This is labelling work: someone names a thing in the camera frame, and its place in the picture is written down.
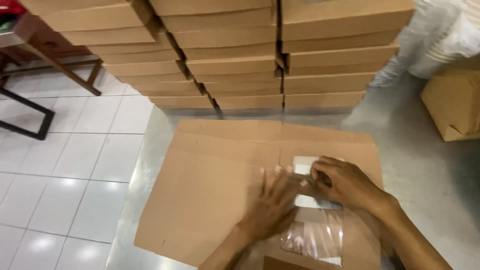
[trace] cardboard box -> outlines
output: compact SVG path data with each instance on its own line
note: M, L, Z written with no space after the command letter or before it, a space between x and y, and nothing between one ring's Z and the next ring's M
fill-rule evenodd
M194 75L245 74L275 71L275 55L187 60L187 67Z
M48 12L40 18L56 32L68 32L144 26L153 15L147 0L131 0L111 6Z
M148 97L160 109L213 109L208 96L201 97Z
M87 47L94 54L135 53L176 48L173 36L165 28L160 28L155 39L155 42L90 45Z
M394 42L398 33L400 33L400 29L350 37L283 41L282 53L389 45Z
M272 16L272 7L267 7L212 14L162 16L162 22L168 31L174 33L212 28L269 26L272 24Z
M255 96L274 96L282 94L280 88L260 89L260 90L233 90L208 92L213 98L234 98L234 97L255 97Z
M272 0L150 0L159 16L209 14L271 7Z
M399 44L355 49L294 52L288 55L289 67L342 66L386 62L398 51Z
M226 83L226 82L260 82L275 79L275 71L225 74L225 75L193 75L199 83Z
M444 141L480 138L479 74L435 75L421 98Z
M282 74L277 72L275 80L260 82L204 83L208 92L249 91L282 87Z
M155 42L161 29L160 22L153 18L146 26L106 30L61 32L73 45L106 45L117 43Z
M274 55L276 53L276 43L271 42L224 48L183 49L183 53L185 53L185 56L189 60Z
M178 82L152 82L149 84L132 85L138 92L147 97L199 97L202 96L201 88L192 78Z
M277 40L277 26L209 29L173 33L182 49L221 48L272 43Z
M412 0L282 0L282 40L347 37L403 28Z
M121 82L130 85L154 84L156 82L179 82L187 80L185 73L173 73L164 75L143 75L143 76L118 76Z
M285 108L340 108L355 107L362 101L366 92L285 94Z
M100 6L109 6L114 4L125 4L128 0L21 0L22 5L32 14L45 14L63 10L78 10Z
M136 53L100 54L99 57L106 64L128 64L181 60L179 53L175 49Z
M290 76L305 76L377 72L381 70L385 64L386 62L328 67L291 67L288 68L287 74Z
M164 75L181 73L183 65L180 61L129 63L109 65L103 67L114 76L141 76L141 75Z
M215 98L221 110L283 108L283 95Z
M292 165L294 156L321 155L344 157L383 188L378 148L371 135L280 121L181 120L140 218L134 245L198 267L260 193L261 168L273 173L277 164ZM345 208L343 220L341 267L291 253L283 258L267 254L263 269L303 269L300 266L312 262L314 269L379 269L376 219ZM277 267L272 268L271 261L278 262Z
M283 88L287 89L317 89L317 93L349 92L365 89L375 77L375 72L350 73L334 75L285 76Z

